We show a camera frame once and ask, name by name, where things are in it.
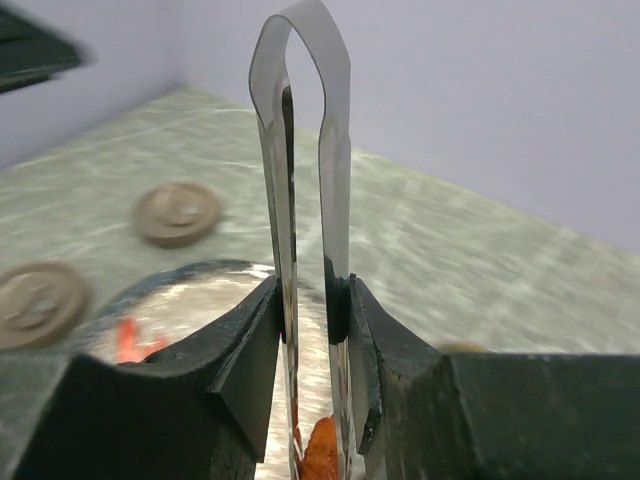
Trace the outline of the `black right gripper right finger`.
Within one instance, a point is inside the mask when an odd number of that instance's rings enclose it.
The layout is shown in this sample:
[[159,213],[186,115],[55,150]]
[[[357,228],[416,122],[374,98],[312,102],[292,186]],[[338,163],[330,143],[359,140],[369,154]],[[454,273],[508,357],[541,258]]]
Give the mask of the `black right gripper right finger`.
[[370,479],[635,479],[635,355],[444,353],[349,281],[353,418]]

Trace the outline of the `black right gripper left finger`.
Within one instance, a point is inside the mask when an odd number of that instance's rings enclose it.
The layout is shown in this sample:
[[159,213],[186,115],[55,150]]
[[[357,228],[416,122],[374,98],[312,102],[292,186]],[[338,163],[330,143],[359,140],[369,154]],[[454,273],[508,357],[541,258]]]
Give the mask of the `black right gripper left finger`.
[[1,357],[5,479],[250,479],[264,459],[279,293],[241,303],[139,363]]

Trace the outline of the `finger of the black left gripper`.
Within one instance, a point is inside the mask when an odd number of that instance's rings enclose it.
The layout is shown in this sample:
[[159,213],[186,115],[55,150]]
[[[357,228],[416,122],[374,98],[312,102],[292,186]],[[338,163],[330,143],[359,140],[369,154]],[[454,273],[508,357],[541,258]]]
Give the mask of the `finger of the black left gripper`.
[[19,13],[1,10],[1,93],[47,82],[89,62],[86,47]]

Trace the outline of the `orange salmon slice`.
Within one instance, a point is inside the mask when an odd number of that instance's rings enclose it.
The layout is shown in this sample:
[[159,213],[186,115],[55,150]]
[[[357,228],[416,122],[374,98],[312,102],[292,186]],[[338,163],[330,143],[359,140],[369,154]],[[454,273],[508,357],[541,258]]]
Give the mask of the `orange salmon slice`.
[[301,480],[337,480],[336,424],[333,416],[319,419],[298,465]]

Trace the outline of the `brown round lid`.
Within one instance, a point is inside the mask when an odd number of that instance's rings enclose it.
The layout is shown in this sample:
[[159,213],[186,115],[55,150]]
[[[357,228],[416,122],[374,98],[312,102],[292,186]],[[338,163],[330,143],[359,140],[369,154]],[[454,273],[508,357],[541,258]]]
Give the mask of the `brown round lid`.
[[34,262],[1,274],[1,348],[52,346],[79,325],[90,283],[63,262]]
[[135,203],[135,233],[163,249],[184,248],[209,235],[222,217],[222,203],[207,187],[169,182],[145,192]]

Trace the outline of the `silver metal tongs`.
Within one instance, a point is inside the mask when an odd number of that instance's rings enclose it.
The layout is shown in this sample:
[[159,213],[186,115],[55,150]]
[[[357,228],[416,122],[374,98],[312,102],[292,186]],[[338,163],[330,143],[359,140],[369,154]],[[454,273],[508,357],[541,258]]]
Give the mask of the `silver metal tongs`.
[[299,1],[270,16],[258,37],[249,91],[257,114],[276,278],[284,307],[286,392],[291,464],[300,459],[298,432],[298,279],[294,187],[294,109],[286,65],[296,32],[321,81],[324,113],[318,138],[321,229],[337,476],[353,472],[355,440],[350,392],[349,209],[351,181],[349,55],[333,17],[321,1]]

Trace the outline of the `orange shrimp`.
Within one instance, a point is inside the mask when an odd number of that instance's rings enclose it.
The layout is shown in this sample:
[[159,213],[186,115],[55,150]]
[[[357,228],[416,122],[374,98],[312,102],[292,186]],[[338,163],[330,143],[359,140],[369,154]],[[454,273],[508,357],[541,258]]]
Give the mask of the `orange shrimp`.
[[155,352],[166,348],[169,342],[164,336],[156,336],[148,345],[138,343],[138,325],[133,317],[123,317],[117,327],[118,364],[139,363]]

